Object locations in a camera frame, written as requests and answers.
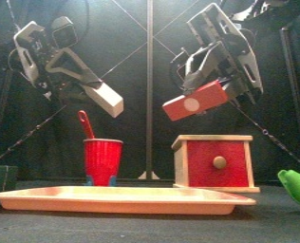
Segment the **green toy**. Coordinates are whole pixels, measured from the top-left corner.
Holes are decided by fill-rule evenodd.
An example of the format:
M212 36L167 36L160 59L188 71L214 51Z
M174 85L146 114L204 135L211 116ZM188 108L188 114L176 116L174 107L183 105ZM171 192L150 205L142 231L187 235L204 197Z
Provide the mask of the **green toy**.
M289 195L300 204L300 173L293 170L282 170L278 173L278 179L282 182Z

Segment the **red cup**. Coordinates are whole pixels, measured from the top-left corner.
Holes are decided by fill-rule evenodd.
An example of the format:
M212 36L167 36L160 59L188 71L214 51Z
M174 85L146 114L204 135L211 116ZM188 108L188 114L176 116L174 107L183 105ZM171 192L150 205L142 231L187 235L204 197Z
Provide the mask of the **red cup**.
M120 140L84 140L86 173L95 186L108 186L111 177L116 177L122 145Z

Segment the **black curtain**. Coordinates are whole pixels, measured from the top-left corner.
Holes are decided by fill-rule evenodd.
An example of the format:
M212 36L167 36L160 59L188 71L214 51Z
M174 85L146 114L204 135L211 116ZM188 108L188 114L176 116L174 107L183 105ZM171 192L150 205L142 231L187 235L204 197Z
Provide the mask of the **black curtain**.
M251 160L255 180L275 179L281 169L295 169L293 157L262 134L262 130L242 116L230 104L223 104L203 116L170 121L162 104L180 95L168 78L168 62L184 47L198 48L186 21L211 1L154 1L154 90L152 90L152 169L159 178L174 178L174 158L170 148L178 135L226 134L253 135ZM124 111L114 119L96 104L68 103L65 109L0 160L19 166L20 178L81 178L84 176L83 129L76 112L84 109L98 138L123 140L119 178L138 178L146 169L146 0L134 1L28 1L27 18L48 26L64 15L76 28L80 41L72 50L94 73L124 99ZM17 18L20 6L12 1ZM247 8L250 1L227 1L224 10ZM8 12L0 10L0 16ZM9 29L8 18L3 29ZM300 18L293 34L295 62L300 64ZM261 39L255 46L262 75L263 95L257 105L243 110L267 129L287 149L300 155L300 131L295 120L287 69L279 32ZM15 72L4 119L0 126L0 154L23 134L32 131L61 107L49 103Z

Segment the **metal pole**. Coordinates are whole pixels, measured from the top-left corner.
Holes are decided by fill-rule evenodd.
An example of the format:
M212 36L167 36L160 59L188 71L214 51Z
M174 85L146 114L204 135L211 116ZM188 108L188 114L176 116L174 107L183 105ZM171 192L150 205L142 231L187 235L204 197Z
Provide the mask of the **metal pole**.
M152 178L152 0L147 0L146 179Z
M293 57L291 57L290 37L289 37L287 27L283 27L281 29L281 39L282 39L282 48L285 53L286 66L287 66L287 78L289 78L291 97L293 97L293 103L295 109L295 119L298 124L298 131L300 131L300 85L297 81L295 67L294 67Z

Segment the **drawer knob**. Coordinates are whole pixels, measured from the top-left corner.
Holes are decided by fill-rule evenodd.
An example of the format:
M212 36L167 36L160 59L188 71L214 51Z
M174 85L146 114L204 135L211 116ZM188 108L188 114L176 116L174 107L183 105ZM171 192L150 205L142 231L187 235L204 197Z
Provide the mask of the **drawer knob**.
M226 167L226 159L222 156L215 157L212 160L212 166L219 170L223 169Z

